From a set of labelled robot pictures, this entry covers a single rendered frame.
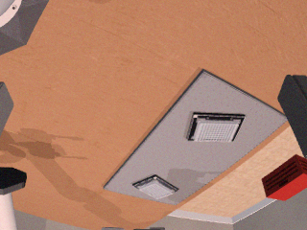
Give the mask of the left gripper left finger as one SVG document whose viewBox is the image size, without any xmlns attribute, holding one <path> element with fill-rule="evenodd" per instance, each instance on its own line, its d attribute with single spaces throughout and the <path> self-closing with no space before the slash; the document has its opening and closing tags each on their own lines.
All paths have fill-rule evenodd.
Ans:
<svg viewBox="0 0 307 230">
<path fill-rule="evenodd" d="M 0 81 L 0 135 L 3 133 L 4 126 L 11 115 L 14 103 L 12 97 L 9 95 L 7 85 Z"/>
</svg>

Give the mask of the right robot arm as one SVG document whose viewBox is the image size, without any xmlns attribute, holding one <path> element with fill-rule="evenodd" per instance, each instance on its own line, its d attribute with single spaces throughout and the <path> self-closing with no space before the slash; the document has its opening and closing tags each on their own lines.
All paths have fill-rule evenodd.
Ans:
<svg viewBox="0 0 307 230">
<path fill-rule="evenodd" d="M 12 206 L 12 193 L 0 195 L 0 230 L 18 230 Z"/>
</svg>

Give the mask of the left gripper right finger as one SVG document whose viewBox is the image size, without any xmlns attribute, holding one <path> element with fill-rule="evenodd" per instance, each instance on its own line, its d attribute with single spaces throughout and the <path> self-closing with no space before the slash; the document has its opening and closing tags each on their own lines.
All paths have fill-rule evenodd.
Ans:
<svg viewBox="0 0 307 230">
<path fill-rule="evenodd" d="M 277 100 L 287 116 L 304 158 L 307 158 L 307 77 L 288 74 Z"/>
</svg>

